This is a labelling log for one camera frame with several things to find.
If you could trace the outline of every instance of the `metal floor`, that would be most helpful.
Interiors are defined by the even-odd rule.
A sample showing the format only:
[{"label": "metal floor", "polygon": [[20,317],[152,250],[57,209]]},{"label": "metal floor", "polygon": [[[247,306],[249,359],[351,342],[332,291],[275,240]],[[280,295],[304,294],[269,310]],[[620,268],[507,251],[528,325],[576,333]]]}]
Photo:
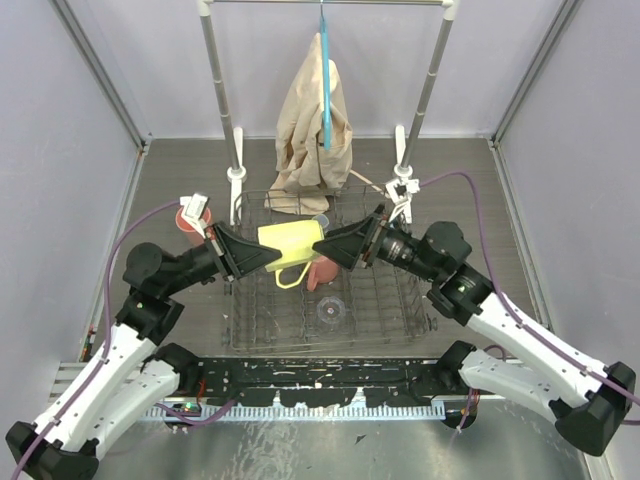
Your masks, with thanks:
[{"label": "metal floor", "polygon": [[439,421],[138,422],[95,480],[587,480],[584,456],[519,405],[483,399],[452,442]]},{"label": "metal floor", "polygon": [[[468,171],[478,184],[485,215],[490,256],[503,287],[513,301],[533,316],[533,307],[507,215],[503,192],[487,142],[482,139],[421,139],[414,150],[414,176],[426,179],[437,174],[462,169]],[[355,140],[353,170],[374,183],[391,178],[395,159],[393,139]],[[209,204],[214,219],[229,221],[230,185],[226,178],[227,155],[223,141],[217,140],[156,140],[142,169],[140,182],[131,209],[130,220],[152,208],[200,191],[210,195]],[[266,190],[276,177],[273,140],[245,140],[244,164],[248,178],[244,190]],[[360,184],[353,175],[349,184]],[[114,268],[112,309],[117,312],[128,293],[128,286],[120,279],[126,253],[137,243],[152,241],[171,253],[181,253],[190,247],[187,239],[174,224],[175,212],[163,212],[138,228],[123,245]],[[413,231],[422,236],[428,224],[437,220],[451,220],[459,224],[465,238],[474,246],[469,261],[486,274],[479,250],[478,226],[473,196],[461,178],[447,179],[421,191],[413,200]],[[224,296],[223,283],[194,286],[175,295],[185,305],[180,321],[167,338],[201,356],[230,354],[222,345],[221,332],[230,313],[230,300]],[[383,349],[349,349],[332,352],[346,355],[378,356],[440,356],[456,339],[475,343],[478,347],[491,343],[487,339],[442,318],[428,306],[430,315],[437,318],[438,330],[426,339],[406,346],[384,346]],[[96,345],[103,339],[101,323]]]}]

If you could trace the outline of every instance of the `black mounting plate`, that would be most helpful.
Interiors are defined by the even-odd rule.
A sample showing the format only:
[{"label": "black mounting plate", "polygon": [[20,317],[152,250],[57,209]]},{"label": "black mounting plate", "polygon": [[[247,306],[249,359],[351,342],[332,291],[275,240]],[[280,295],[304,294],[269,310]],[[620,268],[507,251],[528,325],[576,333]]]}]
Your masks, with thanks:
[{"label": "black mounting plate", "polygon": [[429,405],[435,395],[466,395],[468,387],[447,388],[434,360],[422,358],[201,358],[209,405],[232,398],[245,406],[280,402],[293,407],[348,405],[361,387],[367,407]]}]

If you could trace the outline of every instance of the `hanging cloth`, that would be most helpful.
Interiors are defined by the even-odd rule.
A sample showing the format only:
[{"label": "hanging cloth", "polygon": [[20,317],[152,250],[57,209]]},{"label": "hanging cloth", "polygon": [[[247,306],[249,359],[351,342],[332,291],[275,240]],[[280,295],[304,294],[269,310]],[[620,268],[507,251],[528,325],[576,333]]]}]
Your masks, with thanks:
[{"label": "hanging cloth", "polygon": [[271,189],[303,192],[300,209],[297,198],[271,193],[265,207],[286,213],[316,215],[329,208],[321,193],[339,189],[351,170],[353,130],[338,69],[329,61],[331,84],[331,142],[324,149],[322,44],[317,33],[282,106],[276,127],[276,170]]}]

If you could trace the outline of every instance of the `metal wire basket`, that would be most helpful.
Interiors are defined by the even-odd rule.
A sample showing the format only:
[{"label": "metal wire basket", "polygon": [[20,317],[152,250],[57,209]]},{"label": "metal wire basket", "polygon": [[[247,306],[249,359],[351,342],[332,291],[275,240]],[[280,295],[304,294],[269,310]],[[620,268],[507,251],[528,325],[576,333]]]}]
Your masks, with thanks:
[{"label": "metal wire basket", "polygon": [[[323,193],[330,205],[325,212],[329,228],[362,220],[387,202],[375,185]],[[287,208],[291,213],[265,208],[265,202],[283,195],[295,199]],[[243,192],[236,203],[236,231],[257,240],[258,227],[311,218],[299,214],[305,195],[277,190]],[[292,274],[299,275],[301,268],[292,268]],[[261,269],[233,284],[230,325],[227,341],[242,354],[336,349],[347,354],[353,353],[354,346],[409,344],[431,329],[418,280],[381,261],[367,269],[341,270],[333,282],[318,285],[313,292],[307,290],[305,281],[283,290],[273,273]]]}]

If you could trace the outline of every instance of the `blue hanger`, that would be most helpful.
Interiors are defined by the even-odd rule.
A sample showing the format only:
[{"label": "blue hanger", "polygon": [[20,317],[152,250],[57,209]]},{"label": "blue hanger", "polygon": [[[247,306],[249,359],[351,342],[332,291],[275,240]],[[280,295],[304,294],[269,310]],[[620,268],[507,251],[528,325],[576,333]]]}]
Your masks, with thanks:
[{"label": "blue hanger", "polygon": [[329,37],[327,35],[327,22],[324,20],[324,10],[320,0],[320,38],[322,40],[322,88],[324,90],[324,149],[331,148],[331,80],[329,79]]}]

